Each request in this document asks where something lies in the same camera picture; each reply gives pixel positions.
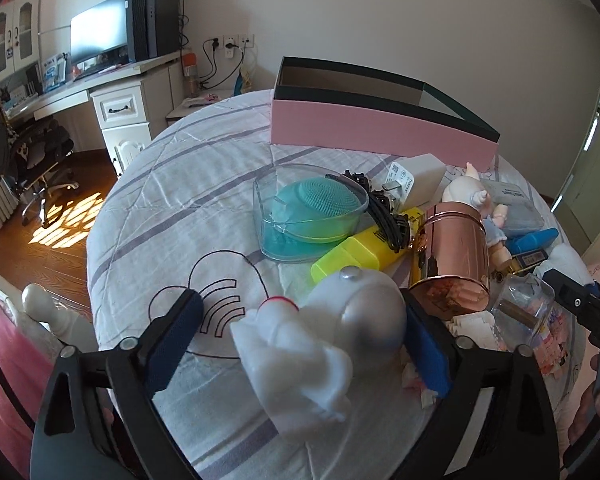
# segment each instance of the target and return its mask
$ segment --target white bedsheet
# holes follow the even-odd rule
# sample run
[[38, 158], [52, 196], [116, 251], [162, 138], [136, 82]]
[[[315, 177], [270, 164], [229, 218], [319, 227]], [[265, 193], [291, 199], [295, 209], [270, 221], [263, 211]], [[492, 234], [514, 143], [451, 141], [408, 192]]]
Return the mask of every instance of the white bedsheet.
[[[301, 162], [363, 171], [376, 185], [397, 157], [271, 145], [271, 92], [254, 92], [204, 108], [164, 131], [125, 171], [88, 237], [88, 279], [101, 349], [138, 336], [167, 312], [184, 286], [203, 291], [205, 320], [170, 386], [154, 402], [174, 439], [203, 479], [294, 480], [388, 478], [430, 415], [400, 387], [395, 365], [356, 378], [350, 419], [319, 441], [289, 444], [260, 408], [227, 324], [267, 296], [300, 301], [310, 264], [279, 264], [258, 249], [253, 179], [273, 164]], [[449, 167], [445, 182], [461, 171]], [[520, 186], [558, 226], [535, 189], [497, 156], [483, 178]], [[560, 229], [560, 241], [567, 241]], [[390, 269], [402, 284], [409, 265]], [[568, 373], [547, 380], [554, 408], [575, 380], [584, 336], [573, 323]]]

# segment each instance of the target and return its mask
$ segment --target rose gold canister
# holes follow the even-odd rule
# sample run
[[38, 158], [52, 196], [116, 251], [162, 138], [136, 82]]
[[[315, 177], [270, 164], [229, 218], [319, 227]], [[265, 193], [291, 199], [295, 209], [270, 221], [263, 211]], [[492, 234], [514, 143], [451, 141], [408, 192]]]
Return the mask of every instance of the rose gold canister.
[[461, 202], [430, 208], [414, 242], [409, 286], [424, 310], [443, 320], [484, 310], [488, 272], [480, 213]]

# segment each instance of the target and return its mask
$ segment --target desk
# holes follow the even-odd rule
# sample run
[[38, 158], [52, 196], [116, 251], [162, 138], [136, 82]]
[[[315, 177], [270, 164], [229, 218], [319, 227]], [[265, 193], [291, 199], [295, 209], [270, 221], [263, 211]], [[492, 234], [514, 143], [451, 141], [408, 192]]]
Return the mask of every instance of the desk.
[[128, 64], [67, 83], [13, 108], [14, 124], [40, 120], [93, 102], [102, 136], [117, 176], [166, 127], [165, 117], [182, 102], [180, 52]]

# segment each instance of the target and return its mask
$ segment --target white cabinet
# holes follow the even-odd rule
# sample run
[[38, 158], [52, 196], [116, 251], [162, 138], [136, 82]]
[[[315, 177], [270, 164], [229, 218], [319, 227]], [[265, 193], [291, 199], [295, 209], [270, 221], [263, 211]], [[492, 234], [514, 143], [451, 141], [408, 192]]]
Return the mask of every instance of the white cabinet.
[[102, 136], [117, 176], [166, 127], [173, 110], [170, 67], [91, 92]]
[[102, 135], [117, 176], [122, 175], [152, 140], [149, 123], [109, 128], [103, 130]]
[[15, 0], [13, 3], [13, 67], [16, 72], [40, 59], [39, 9], [40, 0]]
[[14, 0], [0, 6], [0, 82], [40, 60], [40, 0]]

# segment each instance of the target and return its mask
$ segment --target door handle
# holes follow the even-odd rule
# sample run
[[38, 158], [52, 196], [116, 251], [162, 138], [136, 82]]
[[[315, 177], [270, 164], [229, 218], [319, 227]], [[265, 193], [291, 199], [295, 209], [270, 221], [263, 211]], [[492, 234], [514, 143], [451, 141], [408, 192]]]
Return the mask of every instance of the door handle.
[[124, 110], [129, 110], [129, 105], [125, 105], [124, 108], [120, 108], [119, 110], [114, 110], [113, 108], [109, 108], [110, 114], [117, 114], [119, 112], [123, 112]]

